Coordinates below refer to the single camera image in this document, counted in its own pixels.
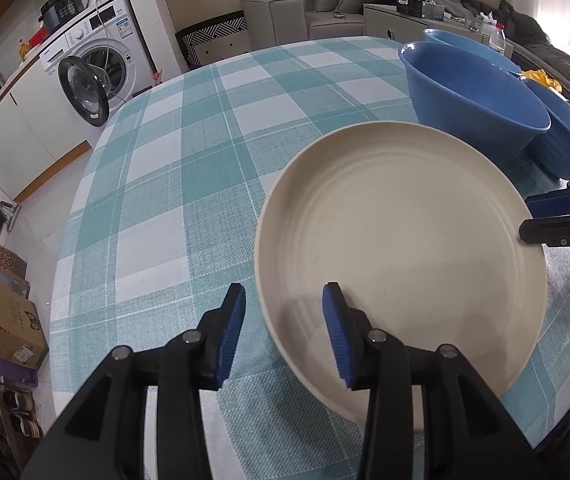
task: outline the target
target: screw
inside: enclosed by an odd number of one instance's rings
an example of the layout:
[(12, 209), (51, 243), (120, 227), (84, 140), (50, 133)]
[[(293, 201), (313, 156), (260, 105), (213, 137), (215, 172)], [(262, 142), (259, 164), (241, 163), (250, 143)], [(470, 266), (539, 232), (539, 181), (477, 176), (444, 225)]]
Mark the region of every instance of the screw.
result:
[(453, 345), (441, 345), (439, 351), (441, 352), (441, 355), (447, 359), (453, 359), (459, 354), (456, 346)]
[(369, 340), (373, 343), (383, 343), (383, 341), (387, 339), (387, 334), (378, 328), (374, 328), (367, 332), (367, 337), (369, 337)]
[(128, 346), (117, 346), (111, 351), (111, 356), (116, 359), (116, 361), (121, 361), (129, 356), (131, 350)]
[(188, 330), (183, 333), (183, 341), (185, 343), (197, 343), (201, 340), (201, 333), (198, 330)]

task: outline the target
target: red box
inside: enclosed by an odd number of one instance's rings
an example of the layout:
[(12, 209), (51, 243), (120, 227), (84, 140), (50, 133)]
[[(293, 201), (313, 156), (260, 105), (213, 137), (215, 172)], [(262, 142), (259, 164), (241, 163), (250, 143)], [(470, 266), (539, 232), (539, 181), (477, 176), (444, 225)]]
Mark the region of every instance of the red box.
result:
[(30, 38), (30, 47), (34, 48), (36, 45), (40, 45), (43, 41), (47, 39), (49, 34), (45, 27), (39, 28), (38, 32)]

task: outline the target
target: white plate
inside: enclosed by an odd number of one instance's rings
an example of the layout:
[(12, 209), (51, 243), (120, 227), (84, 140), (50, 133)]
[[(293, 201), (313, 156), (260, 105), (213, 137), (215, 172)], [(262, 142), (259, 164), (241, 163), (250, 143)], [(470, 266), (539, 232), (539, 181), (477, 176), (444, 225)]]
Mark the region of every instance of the white plate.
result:
[(455, 137), (392, 121), (336, 130), (289, 162), (263, 207), (254, 265), (271, 336), (321, 402), (364, 424), (368, 392), (339, 378), (321, 310), (338, 282), (374, 327), (456, 345), (501, 395), (546, 309), (542, 247), (518, 238), (526, 218), (505, 175)]

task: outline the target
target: pressure cooker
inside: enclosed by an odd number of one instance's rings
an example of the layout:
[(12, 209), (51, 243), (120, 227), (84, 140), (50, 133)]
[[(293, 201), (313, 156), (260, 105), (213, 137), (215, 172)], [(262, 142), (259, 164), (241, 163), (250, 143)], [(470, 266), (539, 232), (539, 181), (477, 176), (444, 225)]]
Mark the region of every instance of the pressure cooker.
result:
[(53, 34), (83, 9), (82, 0), (47, 0), (40, 8), (38, 20), (43, 22), (49, 34)]

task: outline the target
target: teal checkered tablecloth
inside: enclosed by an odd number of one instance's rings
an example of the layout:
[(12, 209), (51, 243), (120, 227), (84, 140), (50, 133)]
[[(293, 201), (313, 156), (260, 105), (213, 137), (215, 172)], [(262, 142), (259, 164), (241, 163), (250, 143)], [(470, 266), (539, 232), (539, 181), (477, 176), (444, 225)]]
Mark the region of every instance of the teal checkered tablecloth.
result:
[[(244, 54), (139, 95), (110, 119), (56, 267), (49, 343), (57, 412), (111, 348), (164, 345), (240, 282), (247, 314), (231, 376), (201, 395), (214, 477), (353, 478), (360, 431), (299, 383), (267, 332), (254, 234), (279, 172), (310, 142), (363, 121), (416, 122), (398, 46), (362, 37)], [(529, 160), (507, 173), (524, 196), (559, 186)], [(569, 249), (546, 249), (546, 259), (539, 343), (503, 398), (533, 445), (570, 406)], [(154, 399), (151, 391), (150, 478)], [(420, 447), (417, 438), (417, 476)]]

